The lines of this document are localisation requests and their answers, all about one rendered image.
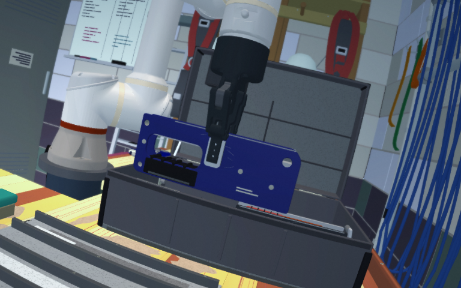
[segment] green cable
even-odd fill
[[[399,148],[397,147],[397,137],[399,136],[400,124],[402,123],[402,117],[404,115],[404,110],[407,104],[407,99],[409,98],[409,93],[411,93],[412,77],[414,75],[414,71],[416,70],[416,66],[418,65],[418,60],[420,59],[422,48],[423,48],[423,38],[420,40],[420,43],[418,44],[418,52],[416,53],[416,61],[414,62],[414,68],[412,69],[411,79],[409,80],[409,85],[407,86],[406,95],[404,96],[404,102],[402,103],[402,108],[400,109],[399,120],[397,121],[397,125],[395,127],[395,134],[393,135],[393,149],[395,149],[395,151],[399,150]]]

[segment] bundle of blue cables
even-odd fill
[[[442,250],[444,248],[444,244],[446,238],[448,236],[448,231],[450,230],[450,224],[453,219],[454,210],[456,207],[457,198],[460,192],[461,186],[461,156],[459,160],[459,164],[457,166],[455,175],[453,176],[453,182],[451,183],[450,188],[450,176],[451,171],[453,168],[454,163],[454,156],[456,153],[457,143],[459,139],[461,139],[461,1],[460,0],[450,0],[449,8],[454,9],[453,16],[451,13],[448,14],[446,29],[441,49],[441,56],[439,57],[437,70],[435,73],[435,77],[432,77],[433,68],[436,60],[436,49],[437,47],[432,47],[433,43],[437,43],[440,38],[440,31],[442,26],[442,18],[444,15],[444,10],[447,7],[448,3],[447,0],[438,0],[436,5],[435,15],[438,17],[438,21],[432,22],[431,31],[437,31],[436,33],[432,33],[431,37],[429,38],[429,43],[427,47],[427,51],[433,49],[432,58],[431,58],[431,65],[429,68],[429,76],[428,76],[428,83],[424,89],[424,96],[423,98],[420,97],[422,89],[418,89],[417,96],[415,98],[415,104],[413,111],[416,112],[418,110],[418,105],[421,102],[420,113],[418,115],[418,120],[415,121],[413,119],[409,124],[408,133],[406,139],[407,140],[402,150],[402,155],[400,157],[400,164],[399,168],[397,169],[396,177],[394,180],[393,188],[391,190],[390,196],[387,202],[387,209],[389,211],[393,211],[392,213],[387,214],[385,217],[381,229],[378,235],[378,246],[377,251],[379,255],[385,259],[385,253],[387,247],[391,244],[391,248],[389,251],[389,256],[385,263],[388,267],[391,265],[392,257],[394,254],[394,250],[398,244],[400,239],[400,235],[402,233],[402,229],[406,223],[408,211],[411,209],[412,204],[416,197],[419,197],[418,201],[418,209],[416,210],[416,218],[414,223],[414,228],[411,234],[411,238],[408,242],[408,245],[405,251],[402,253],[402,256],[399,259],[398,264],[395,268],[391,269],[390,271],[394,274],[397,274],[397,281],[402,285],[402,287],[406,287],[407,283],[409,282],[409,287],[415,288],[418,287],[420,282],[425,275],[427,270],[427,266],[432,258],[432,254],[434,249],[439,242],[440,232],[442,230],[443,224],[446,221],[445,233],[444,236],[441,238],[441,245],[438,252],[438,256],[434,261],[433,270],[430,275],[426,278],[424,287],[427,287],[430,283],[431,279],[433,278],[436,268],[439,265],[439,261],[441,259]],[[457,48],[457,59],[460,58],[460,67],[457,71],[453,72],[453,81],[450,91],[450,99],[445,119],[445,126],[442,136],[442,145],[440,148],[438,161],[435,167],[435,172],[432,177],[432,181],[430,182],[430,186],[427,192],[427,196],[424,201],[423,208],[421,208],[421,203],[424,199],[424,192],[426,190],[427,179],[429,175],[430,164],[432,160],[432,154],[434,152],[434,148],[436,145],[436,137],[438,134],[439,128],[439,121],[441,117],[442,108],[444,105],[444,96],[445,91],[447,90],[447,83],[448,78],[450,76],[450,67],[453,60],[453,55],[455,54],[455,48]],[[428,63],[430,53],[426,53],[424,63]],[[424,75],[426,72],[427,65],[423,66],[421,72],[421,79],[424,79]],[[454,124],[455,114],[457,113],[456,123]],[[413,125],[415,124],[414,133],[412,133]],[[453,134],[453,142],[451,144],[450,151],[448,153],[448,146],[450,144],[450,138]],[[417,169],[418,163],[420,162],[419,159],[421,158],[421,153],[424,151],[423,160],[421,161],[420,168]],[[412,180],[416,177],[416,181],[413,187]],[[401,205],[406,202],[406,198],[409,194],[409,189],[412,189],[412,193],[409,199],[409,203],[407,204],[406,212],[403,215],[402,222],[400,223],[398,232],[396,233],[395,239],[393,243],[391,243],[393,237],[393,230],[390,230],[392,227],[397,226],[397,222],[400,218],[401,214]],[[427,218],[427,221],[424,224],[423,231],[421,233],[421,238],[419,244],[414,252],[414,255],[411,255],[411,248],[416,239],[419,235],[419,229],[422,224],[423,216],[426,214],[426,209],[429,205],[429,200],[432,199],[432,207],[430,208],[430,213]],[[438,209],[438,215],[435,221],[435,229],[431,234],[432,223],[434,223],[434,216],[435,211]],[[449,271],[453,266],[455,258],[458,255],[461,246],[461,210],[459,219],[456,226],[456,231],[453,235],[453,240],[450,245],[450,250],[448,255],[444,261],[442,266],[442,270],[440,271],[437,279],[435,280],[434,287],[443,287],[444,283],[447,279]],[[405,267],[405,263],[408,258],[411,256],[411,261],[407,267]]]

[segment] blue panel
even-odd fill
[[[230,134],[218,168],[204,165],[202,161],[200,166],[191,169],[183,168],[183,163],[160,161],[165,158],[151,158],[156,154],[154,144],[158,135],[200,146],[205,159],[209,136],[204,127],[144,114],[134,161],[137,171],[147,173],[152,172],[152,167],[159,167],[156,171],[162,172],[153,176],[254,206],[282,213],[289,211],[301,167],[296,150]],[[285,158],[292,162],[289,167],[283,165]]]

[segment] round hole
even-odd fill
[[[283,165],[283,167],[289,168],[292,165],[291,159],[285,158],[284,160],[282,160],[282,165]]]

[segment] wooden table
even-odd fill
[[[114,167],[133,164],[133,159],[134,157],[129,156],[127,153],[117,153],[109,156],[109,162],[114,165]],[[66,223],[70,223],[78,228],[119,243],[140,253],[212,278],[216,278],[220,281],[222,288],[278,288],[270,284],[258,282],[256,280],[196,263],[182,257],[177,257],[176,255],[138,243],[134,240],[101,228],[97,225],[101,195],[77,201],[1,169],[0,188],[15,193],[18,196],[18,201],[15,206],[15,214],[12,217],[1,219],[0,229],[10,226],[11,219],[13,217],[25,221],[34,218],[34,212],[36,210],[40,210]],[[367,271],[363,286],[361,287],[396,287],[391,282],[393,276],[387,270],[385,265],[380,264],[381,260],[376,255],[377,254],[372,257],[372,262],[369,270]]]

